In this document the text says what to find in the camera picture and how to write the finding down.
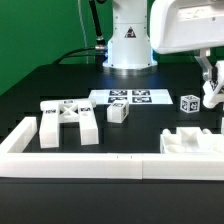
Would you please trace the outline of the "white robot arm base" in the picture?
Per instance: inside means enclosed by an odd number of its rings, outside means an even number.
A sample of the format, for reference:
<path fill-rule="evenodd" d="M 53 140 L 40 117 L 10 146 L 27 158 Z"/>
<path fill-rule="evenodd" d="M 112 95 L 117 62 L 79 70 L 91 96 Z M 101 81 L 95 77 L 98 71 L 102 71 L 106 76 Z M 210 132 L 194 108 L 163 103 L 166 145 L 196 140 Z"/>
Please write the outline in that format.
<path fill-rule="evenodd" d="M 147 0 L 113 0 L 113 35 L 104 67 L 145 69 L 156 66 L 147 32 Z"/>

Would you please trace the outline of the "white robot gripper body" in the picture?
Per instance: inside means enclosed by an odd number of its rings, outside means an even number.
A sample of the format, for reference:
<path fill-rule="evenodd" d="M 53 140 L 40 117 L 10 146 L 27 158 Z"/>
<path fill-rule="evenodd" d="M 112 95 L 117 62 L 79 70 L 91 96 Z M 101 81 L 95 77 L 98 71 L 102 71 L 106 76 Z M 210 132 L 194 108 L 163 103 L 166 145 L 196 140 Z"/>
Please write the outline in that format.
<path fill-rule="evenodd" d="M 224 0 L 155 0 L 150 37 L 159 54 L 224 46 Z"/>

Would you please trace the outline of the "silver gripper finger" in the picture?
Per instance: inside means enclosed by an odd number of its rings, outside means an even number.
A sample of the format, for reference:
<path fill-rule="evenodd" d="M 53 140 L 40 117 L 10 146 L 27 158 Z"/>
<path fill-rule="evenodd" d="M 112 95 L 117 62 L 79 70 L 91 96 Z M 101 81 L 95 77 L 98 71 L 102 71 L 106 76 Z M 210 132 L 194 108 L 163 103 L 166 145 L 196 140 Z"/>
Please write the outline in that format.
<path fill-rule="evenodd" d="M 202 77 L 205 81 L 209 81 L 212 78 L 212 65 L 208 60 L 209 56 L 209 48 L 196 50 L 195 52 L 195 59 L 202 68 Z"/>

